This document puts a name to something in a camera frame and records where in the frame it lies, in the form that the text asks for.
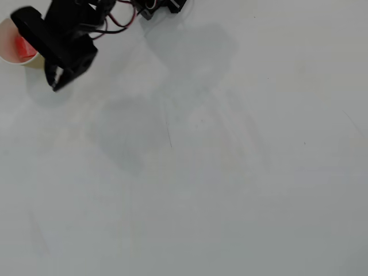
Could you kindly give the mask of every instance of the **black wire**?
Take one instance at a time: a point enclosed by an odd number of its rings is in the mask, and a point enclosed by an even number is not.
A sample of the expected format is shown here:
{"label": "black wire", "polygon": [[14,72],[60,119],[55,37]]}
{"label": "black wire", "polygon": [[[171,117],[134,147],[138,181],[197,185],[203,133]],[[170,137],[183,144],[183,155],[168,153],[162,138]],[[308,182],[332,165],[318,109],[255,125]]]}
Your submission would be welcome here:
{"label": "black wire", "polygon": [[123,31],[127,30],[128,28],[122,28],[120,30],[97,30],[97,29],[89,29],[89,28],[82,28],[82,30],[86,30],[91,33],[106,33],[109,35],[114,35],[116,33],[122,33]]}
{"label": "black wire", "polygon": [[[109,29],[108,19],[105,18],[105,31]],[[96,37],[92,37],[93,40],[99,39],[100,37],[104,36],[104,33],[99,34]]]}

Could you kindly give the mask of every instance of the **white table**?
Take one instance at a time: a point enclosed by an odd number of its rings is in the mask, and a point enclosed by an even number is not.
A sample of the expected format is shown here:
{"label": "white table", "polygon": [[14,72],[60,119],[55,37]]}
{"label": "white table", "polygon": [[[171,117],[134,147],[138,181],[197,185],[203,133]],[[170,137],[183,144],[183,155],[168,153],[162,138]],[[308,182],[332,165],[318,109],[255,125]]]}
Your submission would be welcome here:
{"label": "white table", "polygon": [[2,63],[0,274],[367,275],[367,12],[189,0],[58,94]]}

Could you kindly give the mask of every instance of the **robotic arm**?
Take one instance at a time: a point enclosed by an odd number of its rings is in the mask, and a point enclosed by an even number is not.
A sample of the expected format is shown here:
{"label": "robotic arm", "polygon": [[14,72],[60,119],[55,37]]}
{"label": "robotic arm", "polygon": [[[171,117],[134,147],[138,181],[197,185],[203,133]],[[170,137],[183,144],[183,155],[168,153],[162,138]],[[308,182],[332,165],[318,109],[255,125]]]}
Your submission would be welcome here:
{"label": "robotic arm", "polygon": [[[133,6],[148,20],[163,6],[179,13],[185,2],[132,0]],[[30,6],[11,14],[20,35],[45,58],[46,79],[53,91],[57,92],[90,68],[98,50],[89,33],[104,24],[115,4],[116,0],[52,0],[45,19]]]}

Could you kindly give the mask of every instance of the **red wire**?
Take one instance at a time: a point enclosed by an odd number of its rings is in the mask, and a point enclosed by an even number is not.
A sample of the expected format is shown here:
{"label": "red wire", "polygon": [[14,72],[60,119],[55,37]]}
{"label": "red wire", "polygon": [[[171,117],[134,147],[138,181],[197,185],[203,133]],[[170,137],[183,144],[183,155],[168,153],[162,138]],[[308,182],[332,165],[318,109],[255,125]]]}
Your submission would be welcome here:
{"label": "red wire", "polygon": [[[135,20],[135,18],[136,18],[136,16],[137,16],[136,8],[135,8],[134,4],[133,4],[131,1],[118,0],[118,2],[125,3],[125,4],[130,4],[130,5],[132,5],[132,6],[133,6],[133,16],[132,16],[131,20],[130,20],[126,25],[121,25],[121,24],[120,24],[120,23],[115,19],[115,17],[114,17],[111,13],[109,14],[109,17],[110,17],[110,19],[114,22],[114,24],[115,24],[115,25],[117,25],[117,26],[119,26],[119,27],[121,27],[121,28],[128,28],[128,27],[130,27],[130,26],[133,24],[133,22],[134,22],[134,20]],[[109,24],[108,24],[108,20],[107,20],[107,19],[105,19],[105,25],[106,25],[105,31],[107,31],[107,30],[109,29]],[[102,34],[100,34],[99,36],[96,36],[96,37],[94,37],[94,38],[92,38],[92,39],[93,39],[93,40],[96,40],[96,39],[99,39],[100,37],[102,37],[102,36],[104,36],[104,35],[105,35],[105,34],[104,34],[104,33],[102,33]]]}
{"label": "red wire", "polygon": [[111,13],[109,14],[109,17],[114,22],[115,25],[117,25],[117,26],[119,26],[121,28],[128,28],[128,27],[130,27],[133,24],[134,19],[136,19],[137,11],[135,9],[134,4],[131,1],[125,1],[125,0],[118,0],[118,1],[121,2],[121,3],[130,4],[130,5],[133,6],[133,16],[132,16],[132,19],[126,25],[121,25]]}

